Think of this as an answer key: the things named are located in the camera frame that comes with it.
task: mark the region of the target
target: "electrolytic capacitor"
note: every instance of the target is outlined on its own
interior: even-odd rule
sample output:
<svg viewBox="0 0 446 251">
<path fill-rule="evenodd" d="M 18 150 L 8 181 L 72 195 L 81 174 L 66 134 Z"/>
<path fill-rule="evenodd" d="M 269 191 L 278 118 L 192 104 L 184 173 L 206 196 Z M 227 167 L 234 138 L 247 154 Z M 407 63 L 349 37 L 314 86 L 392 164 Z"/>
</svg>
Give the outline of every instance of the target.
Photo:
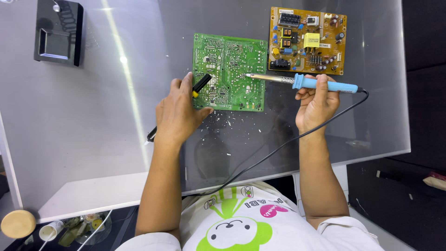
<svg viewBox="0 0 446 251">
<path fill-rule="evenodd" d="M 344 38 L 344 36 L 345 36 L 344 32 L 341 32 L 341 33 L 337 34 L 334 38 L 336 40 L 341 40 Z"/>
</svg>

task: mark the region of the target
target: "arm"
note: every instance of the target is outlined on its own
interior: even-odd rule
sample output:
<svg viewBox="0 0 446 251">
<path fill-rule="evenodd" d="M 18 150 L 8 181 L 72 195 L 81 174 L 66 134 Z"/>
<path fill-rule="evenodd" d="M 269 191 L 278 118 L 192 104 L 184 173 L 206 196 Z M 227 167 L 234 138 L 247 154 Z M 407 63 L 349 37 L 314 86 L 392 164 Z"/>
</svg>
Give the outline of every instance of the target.
<svg viewBox="0 0 446 251">
<path fill-rule="evenodd" d="M 328 92 L 325 74 L 316 76 L 316 90 L 302 88 L 296 94 L 301 107 L 296 116 L 303 134 L 327 121 L 339 107 L 339 92 Z M 307 222 L 315 229 L 326 219 L 349 216 L 347 201 L 333 173 L 323 127 L 299 140 L 300 188 Z"/>
<path fill-rule="evenodd" d="M 157 105 L 158 130 L 142 192 L 136 235 L 166 232 L 180 239 L 180 148 L 203 119 L 214 111 L 210 107 L 199 111 L 193 108 L 192 77 L 189 72 L 183 80 L 172 80 L 169 95 Z"/>
</svg>

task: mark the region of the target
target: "blue soldering iron handle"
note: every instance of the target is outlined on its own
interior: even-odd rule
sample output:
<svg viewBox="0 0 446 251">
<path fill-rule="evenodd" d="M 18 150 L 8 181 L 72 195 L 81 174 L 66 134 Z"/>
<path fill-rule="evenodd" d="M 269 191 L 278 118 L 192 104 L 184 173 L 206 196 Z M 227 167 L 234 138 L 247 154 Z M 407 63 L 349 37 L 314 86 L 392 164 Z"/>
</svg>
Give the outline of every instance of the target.
<svg viewBox="0 0 446 251">
<path fill-rule="evenodd" d="M 296 74 L 294 77 L 293 89 L 300 88 L 316 88 L 316 79 L 308 79 L 303 74 Z M 356 93 L 358 91 L 358 86 L 354 84 L 344 84 L 338 82 L 328 81 L 328 90 L 332 92 L 350 92 Z"/>
</svg>

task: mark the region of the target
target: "printed circuit board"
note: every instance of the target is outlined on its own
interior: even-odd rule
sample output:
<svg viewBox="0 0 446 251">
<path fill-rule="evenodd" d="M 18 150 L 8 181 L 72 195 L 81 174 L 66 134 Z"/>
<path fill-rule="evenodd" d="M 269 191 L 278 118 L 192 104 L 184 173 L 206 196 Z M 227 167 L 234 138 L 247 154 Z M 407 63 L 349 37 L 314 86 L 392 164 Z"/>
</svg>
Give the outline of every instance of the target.
<svg viewBox="0 0 446 251">
<path fill-rule="evenodd" d="M 344 74 L 347 16 L 271 7 L 269 70 Z"/>
<path fill-rule="evenodd" d="M 267 53 L 268 42 L 264 40 L 195 33 L 193 84 L 206 73 L 212 79 L 193 98 L 194 108 L 262 112 L 265 81 L 245 74 L 265 74 Z"/>
</svg>

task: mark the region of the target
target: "white t-shirt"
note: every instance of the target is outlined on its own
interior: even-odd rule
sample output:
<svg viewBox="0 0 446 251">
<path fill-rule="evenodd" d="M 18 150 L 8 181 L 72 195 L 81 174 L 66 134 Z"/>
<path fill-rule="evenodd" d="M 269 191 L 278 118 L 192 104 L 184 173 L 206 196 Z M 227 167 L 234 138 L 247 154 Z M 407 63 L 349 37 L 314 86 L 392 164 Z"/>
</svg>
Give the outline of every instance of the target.
<svg viewBox="0 0 446 251">
<path fill-rule="evenodd" d="M 265 182 L 187 197 L 182 206 L 181 242 L 168 233 L 150 233 L 116 251 L 383 250 L 351 217 L 328 219 L 315 230 L 292 201 Z"/>
</svg>

